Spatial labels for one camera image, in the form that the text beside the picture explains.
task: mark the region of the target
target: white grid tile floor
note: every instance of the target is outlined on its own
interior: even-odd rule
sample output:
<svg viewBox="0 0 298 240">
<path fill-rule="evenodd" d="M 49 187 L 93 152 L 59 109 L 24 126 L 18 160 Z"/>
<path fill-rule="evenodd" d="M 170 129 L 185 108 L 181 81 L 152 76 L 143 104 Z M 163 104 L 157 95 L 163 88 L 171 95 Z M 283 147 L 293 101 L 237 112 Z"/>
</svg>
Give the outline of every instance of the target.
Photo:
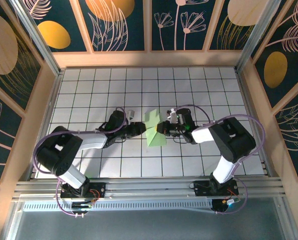
<svg viewBox="0 0 298 240">
<path fill-rule="evenodd" d="M 246 114 L 232 67 L 161 67 L 67 69 L 49 126 L 93 130 L 107 121 L 115 107 L 134 110 L 133 121 L 153 109 L 161 112 L 184 104 L 202 107 L 211 120 Z M 191 109 L 197 124 L 206 116 Z M 250 123 L 239 118 L 251 133 Z M 89 178 L 208 176 L 220 152 L 214 142 L 191 145 L 167 139 L 163 147 L 147 147 L 145 134 L 107 149 L 79 151 L 74 165 Z M 258 155 L 247 159 L 237 175 L 263 175 Z M 37 173 L 36 178 L 52 178 Z"/>
</svg>

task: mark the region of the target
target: yellow oval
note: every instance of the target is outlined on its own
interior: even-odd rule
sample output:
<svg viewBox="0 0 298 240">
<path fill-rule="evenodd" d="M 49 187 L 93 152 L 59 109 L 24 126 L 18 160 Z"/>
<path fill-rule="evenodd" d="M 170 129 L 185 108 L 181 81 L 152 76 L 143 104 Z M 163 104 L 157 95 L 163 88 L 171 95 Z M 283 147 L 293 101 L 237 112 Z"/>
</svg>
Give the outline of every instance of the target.
<svg viewBox="0 0 298 240">
<path fill-rule="evenodd" d="M 111 0 L 86 0 L 85 1 L 91 12 L 98 18 L 112 22 L 114 17 L 113 7 Z M 127 18 L 134 9 L 134 0 L 112 0 L 112 3 L 124 14 Z"/>
<path fill-rule="evenodd" d="M 50 47 L 64 49 L 71 43 L 68 31 L 55 21 L 43 21 L 38 25 L 38 29 Z"/>
<path fill-rule="evenodd" d="M 276 88 L 282 83 L 288 68 L 288 61 L 285 55 L 275 51 L 265 61 L 264 82 L 269 88 Z"/>
<path fill-rule="evenodd" d="M 18 61 L 18 42 L 11 26 L 0 16 L 0 75 L 9 74 Z"/>
<path fill-rule="evenodd" d="M 230 0 L 228 5 L 229 20 L 238 26 L 255 25 L 268 0 Z"/>
</svg>

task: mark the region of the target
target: robotic arm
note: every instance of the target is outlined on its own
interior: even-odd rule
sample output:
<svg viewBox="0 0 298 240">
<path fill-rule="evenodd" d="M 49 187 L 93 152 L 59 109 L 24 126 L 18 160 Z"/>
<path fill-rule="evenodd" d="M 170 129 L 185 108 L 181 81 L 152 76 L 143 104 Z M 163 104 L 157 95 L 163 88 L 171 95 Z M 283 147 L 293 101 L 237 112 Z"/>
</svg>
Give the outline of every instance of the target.
<svg viewBox="0 0 298 240">
<path fill-rule="evenodd" d="M 196 126 L 188 108 L 173 109 L 167 112 L 168 118 L 157 126 L 157 131 L 165 136 L 183 137 L 187 143 L 200 144 L 215 141 L 221 158 L 217 168 L 210 176 L 210 193 L 217 195 L 231 184 L 239 159 L 247 156 L 255 148 L 254 138 L 234 117 L 211 126 Z M 97 134 L 60 134 L 49 137 L 38 148 L 37 160 L 52 174 L 66 182 L 62 189 L 79 198 L 89 196 L 90 180 L 72 164 L 77 152 L 85 149 L 104 149 L 117 139 L 126 140 L 145 132 L 145 124 L 131 122 L 133 111 L 127 114 L 127 124 L 116 132 L 124 122 L 124 113 L 115 110 L 108 122 L 103 123 Z M 62 126 L 53 132 L 68 131 Z"/>
</svg>

